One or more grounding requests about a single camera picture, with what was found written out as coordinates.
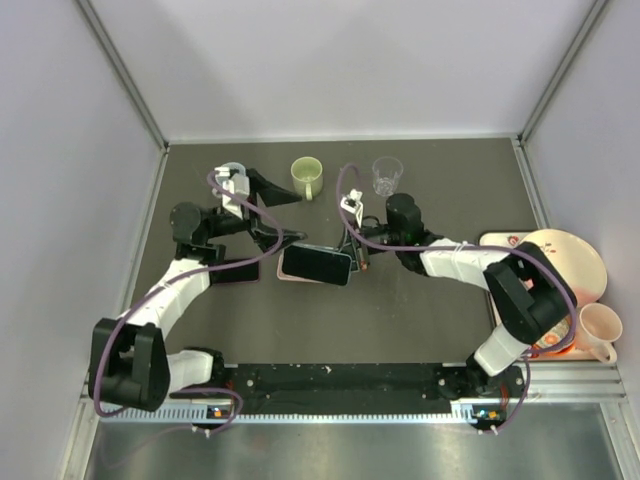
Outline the dark phone blue edge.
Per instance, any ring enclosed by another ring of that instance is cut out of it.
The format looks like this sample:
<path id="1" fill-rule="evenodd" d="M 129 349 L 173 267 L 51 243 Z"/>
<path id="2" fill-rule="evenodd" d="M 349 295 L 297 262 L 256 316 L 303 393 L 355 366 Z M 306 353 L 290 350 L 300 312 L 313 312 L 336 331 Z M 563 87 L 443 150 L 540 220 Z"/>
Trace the dark phone blue edge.
<path id="1" fill-rule="evenodd" d="M 331 249 L 294 244 L 284 250 L 282 272 L 315 282 L 346 286 L 351 276 L 351 257 Z"/>

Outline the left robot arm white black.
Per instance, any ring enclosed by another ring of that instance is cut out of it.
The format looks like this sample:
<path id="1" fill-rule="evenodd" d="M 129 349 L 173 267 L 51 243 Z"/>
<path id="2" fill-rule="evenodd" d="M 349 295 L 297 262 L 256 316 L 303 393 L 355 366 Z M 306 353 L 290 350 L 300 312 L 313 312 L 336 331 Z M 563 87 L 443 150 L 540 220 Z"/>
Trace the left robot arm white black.
<path id="1" fill-rule="evenodd" d="M 176 251 L 168 270 L 118 318 L 103 318 L 93 329 L 88 393 L 101 416 L 108 414 L 102 403 L 155 411 L 182 390 L 220 394 L 227 382 L 222 354 L 204 347 L 168 354 L 168 334 L 222 272 L 256 266 L 306 237 L 281 228 L 266 212 L 302 201 L 298 193 L 236 164 L 215 168 L 207 181 L 219 206 L 175 205 L 169 223 Z"/>

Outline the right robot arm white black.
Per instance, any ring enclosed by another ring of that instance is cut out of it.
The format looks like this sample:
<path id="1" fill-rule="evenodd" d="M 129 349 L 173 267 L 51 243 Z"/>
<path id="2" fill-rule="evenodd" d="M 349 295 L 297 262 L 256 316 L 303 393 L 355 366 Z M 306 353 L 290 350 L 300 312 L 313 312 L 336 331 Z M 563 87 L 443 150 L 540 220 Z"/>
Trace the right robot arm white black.
<path id="1" fill-rule="evenodd" d="M 503 373 L 549 330 L 575 313 L 577 299 L 568 283 L 534 243 L 500 247 L 456 242 L 424 227 L 414 198 L 394 194 L 386 201 L 386 221 L 370 225 L 362 192 L 338 195 L 345 235 L 371 254 L 392 252 L 418 275 L 445 278 L 489 293 L 501 321 L 462 367 L 444 367 L 438 388 L 448 399 L 487 396 L 503 383 Z"/>

